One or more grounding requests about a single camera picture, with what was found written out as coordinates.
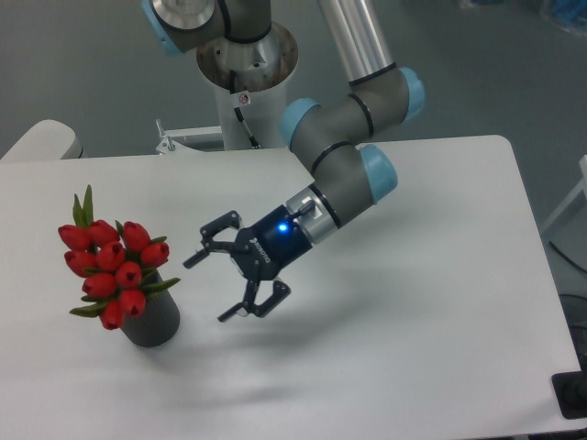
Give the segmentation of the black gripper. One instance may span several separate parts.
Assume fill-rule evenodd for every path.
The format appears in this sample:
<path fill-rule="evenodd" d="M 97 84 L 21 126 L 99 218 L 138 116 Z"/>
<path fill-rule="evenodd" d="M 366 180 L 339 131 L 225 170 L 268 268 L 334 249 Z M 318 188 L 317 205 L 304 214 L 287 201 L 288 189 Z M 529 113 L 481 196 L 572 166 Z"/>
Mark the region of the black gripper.
<path fill-rule="evenodd" d="M 280 279 L 280 271 L 312 248 L 301 227 L 284 205 L 265 215 L 250 227 L 242 226 L 240 215 L 232 210 L 200 228 L 202 249 L 188 258 L 183 266 L 193 268 L 211 253 L 229 254 L 248 280 L 241 302 L 217 317 L 226 322 L 234 315 L 254 314 L 263 318 L 291 293 L 291 288 Z M 215 236 L 227 229 L 238 231 L 235 241 L 216 241 Z M 272 294 L 261 304 L 256 303 L 260 283 L 272 281 Z"/>

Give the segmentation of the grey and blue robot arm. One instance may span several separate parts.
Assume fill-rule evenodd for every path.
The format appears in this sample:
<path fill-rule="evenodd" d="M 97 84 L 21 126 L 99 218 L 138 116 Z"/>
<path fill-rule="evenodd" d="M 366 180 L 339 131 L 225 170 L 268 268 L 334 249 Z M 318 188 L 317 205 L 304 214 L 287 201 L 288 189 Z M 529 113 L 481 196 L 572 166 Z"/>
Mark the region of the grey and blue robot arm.
<path fill-rule="evenodd" d="M 397 184 L 386 155 L 371 144 L 379 130 L 416 115 L 426 100 L 417 74 L 400 68 L 369 1 L 323 1 L 320 9 L 349 80 L 349 94 L 324 107 L 303 98 L 287 105 L 278 127 L 313 182 L 251 226 L 229 212 L 201 228 L 202 249 L 228 254 L 247 285 L 224 313 L 263 317 L 289 293 L 278 276 L 314 245 L 377 204 Z M 231 94 L 270 90 L 290 74 L 284 29 L 267 1 L 145 1 L 142 10 L 170 54 L 195 50 L 201 72 Z"/>

